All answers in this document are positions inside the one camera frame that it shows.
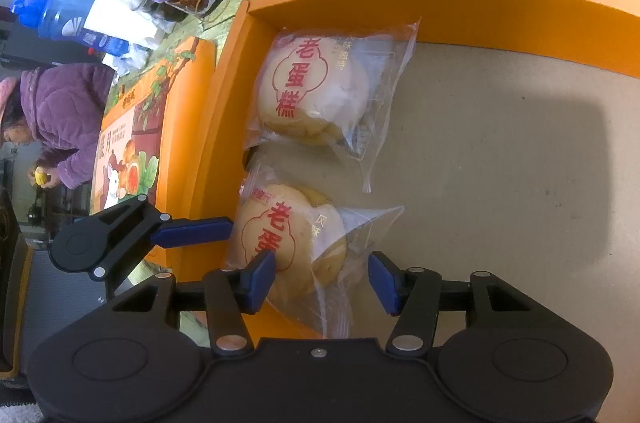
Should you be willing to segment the packaged egg cake front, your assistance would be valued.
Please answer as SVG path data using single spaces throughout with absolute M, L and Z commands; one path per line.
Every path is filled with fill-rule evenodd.
M 255 79 L 244 148 L 326 146 L 357 165 L 362 191 L 371 192 L 419 27 L 416 21 L 342 32 L 280 31 Z

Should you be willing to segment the person in purple jacket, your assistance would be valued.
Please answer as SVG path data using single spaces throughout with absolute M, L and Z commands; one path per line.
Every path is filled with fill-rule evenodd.
M 41 146 L 30 180 L 44 172 L 47 188 L 75 189 L 92 179 L 114 77 L 107 65 L 72 63 L 1 79 L 1 142 Z

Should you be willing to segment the orange mooncake gift box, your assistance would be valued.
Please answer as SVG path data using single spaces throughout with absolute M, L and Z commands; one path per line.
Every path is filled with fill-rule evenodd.
M 91 213 L 144 195 L 178 214 L 215 62 L 212 42 L 189 37 L 120 91 L 102 120 Z

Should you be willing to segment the blue water bottle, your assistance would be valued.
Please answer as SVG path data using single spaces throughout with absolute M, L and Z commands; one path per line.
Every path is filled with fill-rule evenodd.
M 38 36 L 51 40 L 69 40 L 87 48 L 125 56 L 129 42 L 86 27 L 95 0 L 14 0 L 11 11 L 22 25 L 33 28 Z

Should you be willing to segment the packaged egg cake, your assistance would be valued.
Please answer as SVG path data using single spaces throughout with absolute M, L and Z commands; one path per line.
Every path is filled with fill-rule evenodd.
M 280 31 L 255 79 L 244 148 L 326 146 L 357 165 L 362 191 L 371 192 L 419 27 L 416 21 L 342 32 Z
M 229 242 L 228 264 L 259 253 L 276 258 L 276 277 L 246 319 L 253 339 L 347 339 L 352 296 L 378 242 L 404 213 L 401 206 L 335 202 L 282 170 L 258 163 L 248 172 Z

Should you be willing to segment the orange cardboard tray box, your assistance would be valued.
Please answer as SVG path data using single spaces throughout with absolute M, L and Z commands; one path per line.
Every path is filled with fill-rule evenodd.
M 373 201 L 404 264 L 488 269 L 617 354 L 639 339 L 639 0 L 246 0 L 181 108 L 178 217 L 230 215 L 248 102 L 282 28 L 418 22 Z

